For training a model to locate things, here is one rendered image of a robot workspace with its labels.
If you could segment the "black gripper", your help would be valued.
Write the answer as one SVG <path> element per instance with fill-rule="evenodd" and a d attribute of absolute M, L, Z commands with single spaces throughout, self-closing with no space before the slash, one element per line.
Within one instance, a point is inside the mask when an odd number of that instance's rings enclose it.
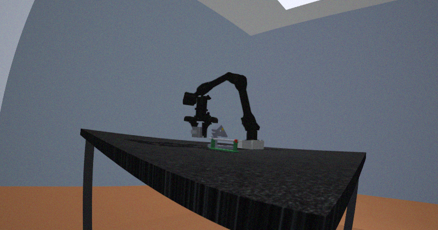
<path fill-rule="evenodd" d="M 207 128 L 212 123 L 218 123 L 218 119 L 216 117 L 206 117 L 207 107 L 204 106 L 196 106 L 195 108 L 196 114 L 194 117 L 185 116 L 184 121 L 189 122 L 192 127 L 197 127 L 197 121 L 204 121 L 202 123 L 202 136 L 206 133 Z"/>

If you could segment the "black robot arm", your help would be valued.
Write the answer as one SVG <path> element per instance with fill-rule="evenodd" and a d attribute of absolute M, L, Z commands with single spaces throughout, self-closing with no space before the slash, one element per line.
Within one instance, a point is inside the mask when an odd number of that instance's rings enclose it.
<path fill-rule="evenodd" d="M 226 80 L 235 84 L 235 87 L 239 91 L 243 113 L 244 113 L 244 116 L 241 118 L 241 120 L 243 127 L 245 128 L 245 131 L 247 131 L 245 141 L 258 140 L 257 130 L 259 130 L 260 126 L 258 125 L 255 117 L 251 113 L 248 95 L 246 92 L 247 79 L 243 75 L 228 72 L 225 75 L 214 79 L 213 81 L 202 83 L 197 87 L 195 93 L 185 92 L 183 97 L 183 104 L 190 106 L 196 104 L 196 106 L 207 107 L 207 100 L 210 100 L 211 97 L 209 95 L 207 96 L 203 96 L 203 95 L 205 95 L 212 88 L 214 88 L 215 86 L 221 84 Z M 199 97 L 199 95 L 201 97 Z"/>

